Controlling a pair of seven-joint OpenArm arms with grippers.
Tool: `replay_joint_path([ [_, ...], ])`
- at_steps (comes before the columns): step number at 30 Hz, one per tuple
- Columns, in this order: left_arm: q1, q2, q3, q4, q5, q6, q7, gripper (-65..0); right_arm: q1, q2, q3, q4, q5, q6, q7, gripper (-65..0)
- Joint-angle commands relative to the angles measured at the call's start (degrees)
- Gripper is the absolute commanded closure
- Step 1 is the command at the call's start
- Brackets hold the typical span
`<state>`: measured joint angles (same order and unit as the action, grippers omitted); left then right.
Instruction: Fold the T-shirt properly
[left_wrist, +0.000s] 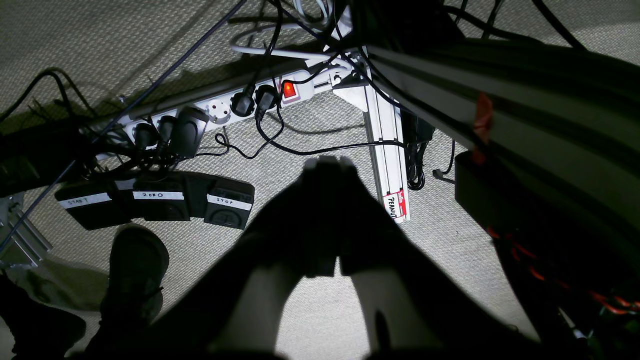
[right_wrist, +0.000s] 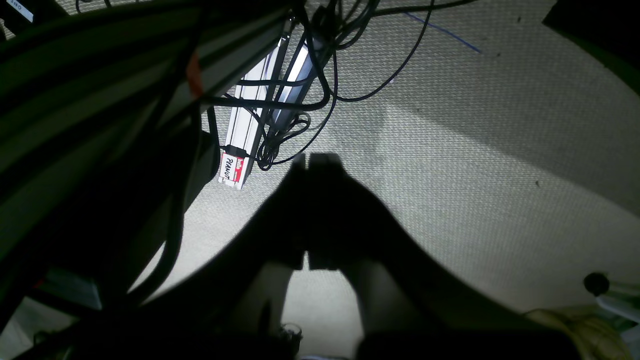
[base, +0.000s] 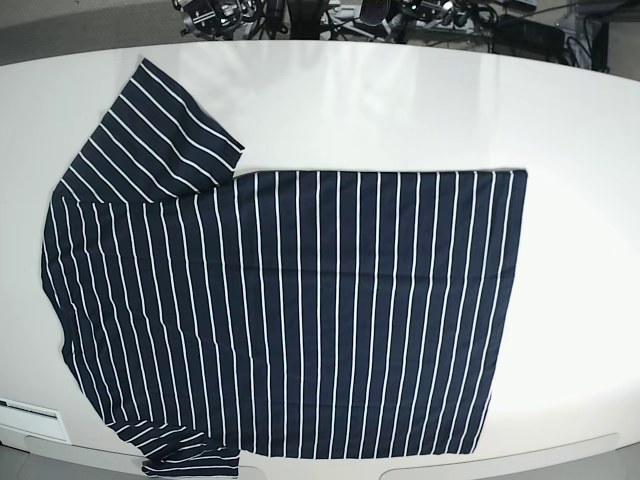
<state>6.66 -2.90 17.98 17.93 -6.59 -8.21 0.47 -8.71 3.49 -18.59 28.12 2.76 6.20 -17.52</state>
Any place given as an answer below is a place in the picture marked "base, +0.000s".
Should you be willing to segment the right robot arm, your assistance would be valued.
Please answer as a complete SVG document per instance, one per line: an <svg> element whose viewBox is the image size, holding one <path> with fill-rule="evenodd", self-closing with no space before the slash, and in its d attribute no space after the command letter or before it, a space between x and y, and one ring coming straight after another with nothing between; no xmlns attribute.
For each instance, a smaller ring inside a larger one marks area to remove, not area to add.
<svg viewBox="0 0 640 480"><path fill-rule="evenodd" d="M182 36L220 37L232 34L242 23L240 1L173 0L172 6L181 14Z"/></svg>

